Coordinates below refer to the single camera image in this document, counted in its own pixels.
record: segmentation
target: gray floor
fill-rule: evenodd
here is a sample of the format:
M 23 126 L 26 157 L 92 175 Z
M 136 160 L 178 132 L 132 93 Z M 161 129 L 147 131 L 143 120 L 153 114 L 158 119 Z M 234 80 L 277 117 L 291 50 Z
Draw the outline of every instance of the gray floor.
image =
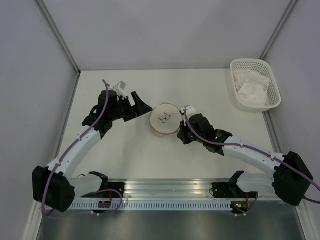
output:
M 258 202 L 246 217 L 216 211 L 119 211 L 44 218 L 38 240 L 304 240 L 295 208 Z

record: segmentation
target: white cable clip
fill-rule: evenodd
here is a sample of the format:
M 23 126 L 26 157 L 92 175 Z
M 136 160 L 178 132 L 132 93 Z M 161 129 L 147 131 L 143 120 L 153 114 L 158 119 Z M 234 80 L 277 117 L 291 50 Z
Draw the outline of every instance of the white cable clip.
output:
M 187 105 L 180 109 L 181 115 L 184 116 L 184 126 L 187 126 L 186 118 L 190 119 L 193 115 L 197 113 L 193 106 Z
M 77 134 L 77 135 L 76 135 L 76 139 L 78 139 L 79 141 L 82 141 L 81 135 L 80 135 L 80 134 Z

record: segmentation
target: metal frame edge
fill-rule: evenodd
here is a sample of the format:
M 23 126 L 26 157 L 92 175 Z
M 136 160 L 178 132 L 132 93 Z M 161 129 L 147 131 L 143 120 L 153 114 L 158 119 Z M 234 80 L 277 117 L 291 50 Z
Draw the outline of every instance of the metal frame edge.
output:
M 275 27 L 271 37 L 269 38 L 266 46 L 264 47 L 260 58 L 261 60 L 265 60 L 269 54 L 269 52 L 271 51 L 273 45 L 275 44 L 275 41 L 277 40 L 277 38 L 279 37 L 283 27 L 285 26 L 285 24 L 287 23 L 289 17 L 292 15 L 294 9 L 297 6 L 297 3 L 300 0 L 291 0 L 287 6 L 287 8 L 285 9 L 280 21 L 278 22 L 277 26 Z
M 42 221 L 41 203 L 33 201 L 28 222 L 26 223 L 22 240 L 35 240 L 37 239 L 40 224 Z
M 279 140 L 279 135 L 271 112 L 264 112 L 263 117 L 270 136 L 273 150 L 278 153 L 283 153 L 283 147 L 281 145 L 281 141 Z M 303 200 L 301 204 L 296 207 L 296 211 L 305 239 L 320 240 L 320 238 L 317 236 L 315 226 L 310 219 L 309 208 L 305 200 Z
M 65 54 L 66 58 L 68 59 L 68 61 L 70 62 L 70 64 L 72 65 L 75 73 L 77 74 L 77 76 L 80 76 L 81 71 L 78 68 L 78 65 L 74 59 L 74 57 L 72 56 L 64 38 L 62 37 L 57 25 L 55 24 L 54 19 L 52 18 L 46 4 L 44 3 L 43 0 L 34 0 L 35 4 L 37 5 L 37 7 L 39 8 L 40 12 L 42 13 L 44 20 L 46 21 L 46 23 L 48 24 L 49 28 L 51 29 L 54 37 L 56 38 L 56 40 L 58 41 L 63 53 Z
M 56 158 L 58 156 L 60 148 L 61 148 L 61 144 L 62 144 L 62 140 L 63 140 L 64 135 L 65 135 L 65 131 L 66 131 L 68 119 L 69 119 L 69 116 L 70 116 L 72 104 L 73 104 L 74 99 L 75 99 L 75 95 L 76 95 L 79 79 L 80 79 L 80 75 L 76 77 L 76 81 L 74 83 L 72 95 L 70 96 L 70 99 L 68 100 L 68 108 L 66 109 L 66 112 L 63 115 L 62 128 L 61 128 L 61 130 L 59 132 L 59 139 L 57 140 L 56 146 L 54 148 L 53 158 Z

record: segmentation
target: cable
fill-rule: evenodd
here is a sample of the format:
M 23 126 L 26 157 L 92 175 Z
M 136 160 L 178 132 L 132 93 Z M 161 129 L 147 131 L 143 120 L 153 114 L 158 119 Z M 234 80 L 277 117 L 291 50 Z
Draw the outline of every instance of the cable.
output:
M 249 194 L 246 192 L 245 195 L 246 195 L 245 203 L 247 203 L 249 201 Z
M 118 204 L 118 206 L 114 210 L 107 211 L 107 212 L 104 212 L 104 213 L 97 213 L 96 214 L 97 216 L 113 214 L 116 211 L 118 211 L 118 209 L 122 206 L 122 203 L 123 203 L 123 197 L 122 197 L 121 193 L 118 192 L 117 190 L 114 190 L 114 189 L 105 189 L 105 190 L 100 190 L 100 191 L 96 191 L 96 192 L 90 192 L 89 194 L 100 194 L 100 193 L 104 193 L 104 192 L 114 192 L 114 193 L 116 193 L 120 197 L 120 203 Z M 77 213 L 73 214 L 73 216 L 74 215 L 92 214 L 92 213 L 93 213 L 92 211 L 89 211 L 89 212 L 88 211 L 82 211 L 82 212 L 77 212 Z M 50 219 L 62 219 L 62 218 L 65 218 L 65 217 L 63 217 L 63 216 L 48 216 L 48 218 L 50 218 Z
M 212 190 L 212 192 L 214 191 L 213 188 L 210 188 L 210 189 L 209 189 L 209 194 L 210 194 L 212 197 L 215 197 L 215 196 L 213 195 L 213 193 L 210 192 L 211 190 Z
M 240 214 L 235 214 L 235 213 L 230 213 L 230 212 L 225 212 L 226 214 L 229 214 L 229 215 L 234 215 L 235 217 L 242 217 L 242 216 L 246 216 L 247 214 L 249 214 L 252 209 L 254 209 L 254 207 L 256 206 L 257 204 L 257 200 L 258 200 L 258 197 L 259 197 L 259 194 L 256 193 L 256 196 L 255 196 L 255 199 L 254 199 L 254 202 L 252 204 L 252 206 L 249 208 L 249 205 L 248 205 L 248 210 L 244 213 L 240 213 Z
M 312 179 L 310 179 L 307 175 L 303 174 L 302 172 L 298 171 L 297 169 L 293 168 L 292 166 L 290 166 L 289 164 L 287 164 L 284 161 L 281 161 L 280 159 L 278 159 L 275 156 L 272 156 L 271 154 L 264 152 L 254 146 L 249 146 L 249 145 L 245 145 L 245 144 L 239 144 L 239 143 L 220 143 L 220 142 L 214 142 L 214 141 L 209 141 L 205 138 L 203 138 L 202 136 L 200 136 L 191 126 L 188 117 L 187 117 L 187 111 L 184 109 L 184 118 L 185 118 L 185 122 L 188 125 L 189 129 L 191 130 L 191 132 L 201 141 L 208 143 L 208 144 L 212 144 L 212 145 L 217 145 L 217 146 L 235 146 L 235 147 L 241 147 L 241 148 L 247 148 L 247 149 L 251 149 L 257 153 L 260 153 L 268 158 L 272 158 L 274 161 L 284 165 L 285 167 L 287 167 L 288 169 L 290 169 L 291 171 L 293 171 L 294 173 L 300 175 L 301 177 L 303 177 L 304 179 L 306 179 L 309 183 L 311 183 L 319 192 L 320 192 L 320 186 L 318 184 L 316 184 Z M 311 203 L 314 204 L 320 204 L 320 201 L 317 200 L 313 200 L 310 198 L 307 198 L 306 196 L 303 197 L 304 200 L 307 200 Z
M 79 175 L 79 176 L 77 176 L 76 178 L 78 179 L 80 176 L 85 177 L 86 175 L 84 175 L 84 174 L 80 174 L 80 175 Z
M 244 204 L 246 204 L 246 211 L 242 211 L 239 207 L 237 208 L 240 212 L 242 212 L 244 214 L 246 214 L 248 212 L 248 210 L 249 210 L 249 195 L 248 195 L 248 193 L 246 193 L 246 194 L 248 196 L 248 198 L 244 202 Z
M 44 188 L 44 192 L 43 192 L 43 197 L 42 197 L 42 206 L 41 206 L 41 213 L 42 213 L 42 216 L 49 216 L 53 211 L 54 209 L 52 209 L 48 214 L 46 214 L 46 210 L 45 210 L 45 204 L 46 204 L 46 199 L 47 199 L 47 194 L 48 194 L 48 189 L 49 189 L 49 185 L 51 183 L 51 180 L 54 176 L 54 173 L 56 172 L 56 170 L 58 169 L 59 165 L 63 162 L 64 158 L 66 157 L 66 155 L 70 152 L 70 150 L 80 141 L 80 139 L 82 139 L 98 122 L 99 120 L 102 118 L 103 114 L 105 113 L 105 110 L 107 108 L 107 105 L 108 105 L 108 99 L 109 99 L 109 90 L 108 90 L 108 87 L 109 85 L 106 83 L 105 80 L 102 80 L 102 82 L 104 83 L 105 85 L 105 88 L 106 88 L 106 97 L 105 97 L 105 103 L 104 103 L 104 106 L 103 106 L 103 109 L 100 113 L 100 115 L 98 116 L 98 118 L 95 120 L 95 122 L 83 133 L 80 135 L 80 138 L 77 138 L 66 150 L 65 152 L 62 154 L 62 156 L 60 157 L 59 159 L 59 163 L 57 163 L 54 168 L 52 169 L 49 177 L 48 177 L 48 180 L 46 182 L 46 185 L 45 185 L 45 188 Z

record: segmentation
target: eyeglasses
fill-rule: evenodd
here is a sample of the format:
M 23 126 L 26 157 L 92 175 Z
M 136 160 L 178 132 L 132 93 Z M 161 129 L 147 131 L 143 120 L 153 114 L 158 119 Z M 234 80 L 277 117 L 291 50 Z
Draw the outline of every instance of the eyeglasses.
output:
M 171 115 L 166 114 L 165 112 L 164 112 L 164 114 L 165 114 L 165 117 L 164 117 L 163 119 L 159 118 L 159 120 L 160 120 L 163 124 L 165 124 L 165 123 L 171 118 Z

